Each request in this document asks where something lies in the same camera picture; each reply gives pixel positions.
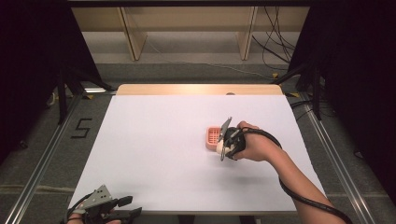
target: small red box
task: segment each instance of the small red box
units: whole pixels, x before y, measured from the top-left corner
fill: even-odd
[[[216,150],[216,146],[218,145],[219,135],[220,135],[220,127],[209,127],[206,130],[206,141],[205,145],[207,149]]]

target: forearm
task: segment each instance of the forearm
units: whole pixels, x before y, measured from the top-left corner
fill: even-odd
[[[73,213],[66,224],[83,224],[82,215]]]
[[[300,171],[283,150],[276,150],[268,162],[275,168],[288,189],[309,200],[333,207],[323,193]],[[345,223],[342,219],[310,205],[294,201],[303,223]]]

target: white object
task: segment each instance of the white object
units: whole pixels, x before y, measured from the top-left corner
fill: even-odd
[[[205,130],[233,117],[272,134],[323,192],[283,95],[113,96],[73,205],[106,184],[122,209],[143,214],[261,214],[295,211],[267,162],[220,161],[205,148]]]
[[[223,146],[224,146],[224,140],[221,139],[218,142],[218,145],[216,146],[216,152],[219,155],[222,154],[223,149],[224,149],[224,155],[227,155],[227,153],[231,152],[235,148],[235,145],[231,145],[231,147],[223,147]]]

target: black cable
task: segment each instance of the black cable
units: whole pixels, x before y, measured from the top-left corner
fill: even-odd
[[[296,121],[298,121],[300,118],[302,118],[304,115],[308,114],[308,112],[310,112],[310,111],[312,111],[312,110],[313,110],[313,109],[310,109],[310,110],[305,111],[300,117],[298,117],[298,118],[296,119]]]
[[[329,205],[323,204],[323,203],[318,203],[312,200],[309,200],[301,195],[298,195],[294,193],[291,189],[288,189],[288,187],[285,186],[285,184],[282,182],[282,180],[279,179],[280,186],[282,189],[294,200],[300,202],[300,203],[305,203],[307,205],[316,207],[322,211],[325,211],[327,213],[330,213],[332,215],[335,215],[345,221],[346,224],[352,224],[352,220],[343,212],[340,210],[330,207]]]
[[[277,141],[277,139],[271,135],[270,133],[261,130],[261,129],[252,129],[252,128],[243,128],[242,132],[238,133],[235,135],[234,138],[240,137],[243,134],[246,133],[257,133],[260,135],[263,135],[265,137],[267,137],[268,139],[270,139],[271,141],[273,141],[277,146],[279,146],[280,148],[282,148],[282,146],[280,145],[279,141]],[[341,219],[343,219],[345,221],[346,224],[352,224],[352,220],[343,212],[341,212],[340,210],[330,207],[329,205],[323,204],[323,203],[318,203],[312,200],[309,200],[301,195],[298,195],[297,193],[295,193],[294,191],[292,191],[291,189],[289,189],[288,187],[286,187],[286,185],[282,182],[282,180],[279,178],[279,183],[281,188],[286,192],[286,194],[288,194],[292,199],[300,202],[300,203],[305,203],[309,206],[312,207],[316,207],[324,212],[330,213],[336,217],[339,217]]]
[[[267,50],[267,51],[270,51],[270,53],[274,54],[278,59],[282,60],[283,62],[289,63],[286,59],[280,57],[277,53],[275,53],[275,52],[273,52],[272,50],[270,50],[270,49],[268,49],[267,47],[265,47],[262,43],[260,43],[260,42],[256,39],[256,37],[254,37],[254,35],[253,35],[252,37],[253,37],[253,39],[254,39],[263,49],[265,49],[265,50]]]
[[[272,36],[272,33],[275,32],[276,35],[277,35],[277,37],[279,38],[279,41],[281,42],[280,44],[279,44],[279,43],[277,43],[277,44],[280,45],[280,46],[282,47],[282,49],[283,49],[283,51],[284,51],[286,57],[288,58],[288,60],[290,60],[290,59],[291,59],[291,55],[290,55],[290,53],[289,53],[288,50],[287,50],[288,46],[285,45],[285,42],[286,42],[287,44],[289,44],[290,46],[292,46],[293,48],[295,48],[295,47],[294,47],[291,43],[289,43],[289,42],[282,36],[282,34],[280,33],[280,25],[279,25],[279,17],[278,17],[278,15],[279,15],[279,7],[276,7],[276,19],[275,19],[275,22],[273,22],[273,20],[271,19],[271,17],[270,17],[270,15],[269,15],[269,13],[268,13],[266,7],[264,7],[264,10],[265,10],[265,13],[266,13],[266,15],[267,15],[267,17],[268,17],[268,20],[269,20],[270,23],[271,23],[272,28],[273,28],[272,31],[271,31],[271,34],[268,35],[268,33],[266,33],[266,34],[268,35],[268,37],[269,37],[269,38],[267,39],[267,42],[268,42],[269,39],[271,39],[271,40],[273,40],[275,43],[277,43],[277,42],[271,37],[271,36]]]
[[[271,34],[274,32],[274,30],[275,30],[275,26],[273,26],[273,29],[272,29],[272,31],[271,31]],[[275,68],[275,67],[273,67],[273,66],[268,65],[268,64],[265,62],[265,60],[264,60],[264,52],[265,52],[266,49],[268,49],[266,46],[267,46],[269,40],[270,40],[270,38],[268,38],[267,41],[265,41],[265,44],[264,44],[264,45],[260,44],[260,45],[262,46],[262,61],[263,61],[264,64],[265,64],[267,67],[269,67],[269,68],[272,68],[272,69],[275,69],[275,70],[285,70],[285,71],[287,71],[288,69],[284,69],[284,68]]]
[[[92,195],[92,193],[85,195],[83,198],[78,200],[78,202],[76,202],[71,208],[67,209],[67,212],[64,215],[64,221],[61,223],[64,223],[64,224],[67,223],[69,217],[72,215],[73,211],[76,210],[77,206],[79,206],[82,202],[84,202],[86,199],[88,199],[91,195]]]
[[[88,223],[90,223],[88,220],[88,216],[84,216],[84,224],[88,224]]]
[[[297,107],[299,105],[305,105],[305,104],[308,104],[308,103],[311,103],[311,102],[312,102],[312,100],[299,101],[299,102],[290,104],[290,107],[291,107],[291,109],[294,109],[295,107]]]

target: metal bar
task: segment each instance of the metal bar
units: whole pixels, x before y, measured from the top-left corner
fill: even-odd
[[[70,7],[312,7],[340,2],[341,0],[68,0],[64,4]],[[40,4],[54,3],[44,1]]]
[[[46,149],[44,150],[43,155],[41,156],[40,161],[38,162],[37,166],[35,167],[35,170],[33,171],[32,175],[30,176],[27,184],[24,186],[23,191],[18,198],[18,200],[15,202],[13,207],[11,208],[7,221],[7,224],[14,224],[14,223],[20,223],[21,219],[27,209],[27,206],[29,205],[30,201],[32,201],[32,198],[35,194],[35,189],[38,186],[39,182],[41,181],[44,173],[46,172],[50,160],[52,159],[53,154],[56,151],[56,147],[59,145],[63,135],[64,135],[64,130],[67,127],[70,117],[73,114],[75,108],[77,107],[79,101],[81,100],[80,95],[74,96],[70,106],[69,106],[69,113],[67,114],[66,118],[64,119],[64,122],[61,124],[58,124],[58,127],[56,128],[53,136],[51,137],[49,144],[47,145]]]
[[[303,100],[309,100],[309,97],[306,95],[305,92],[301,92],[301,96]],[[358,215],[359,220],[361,221],[361,223],[375,224],[374,217],[370,212],[367,202],[361,196],[360,191],[352,180],[340,155],[338,154],[334,144],[332,143],[332,139],[330,138],[325,127],[323,126],[323,123],[320,120],[317,120],[314,113],[311,112],[311,107],[309,105],[305,105],[305,109],[318,134],[321,143],[324,146],[324,149],[330,161],[332,162],[332,166],[334,167],[338,178],[343,185],[344,190],[346,191],[346,195],[348,196],[353,208],[355,209],[356,214]]]

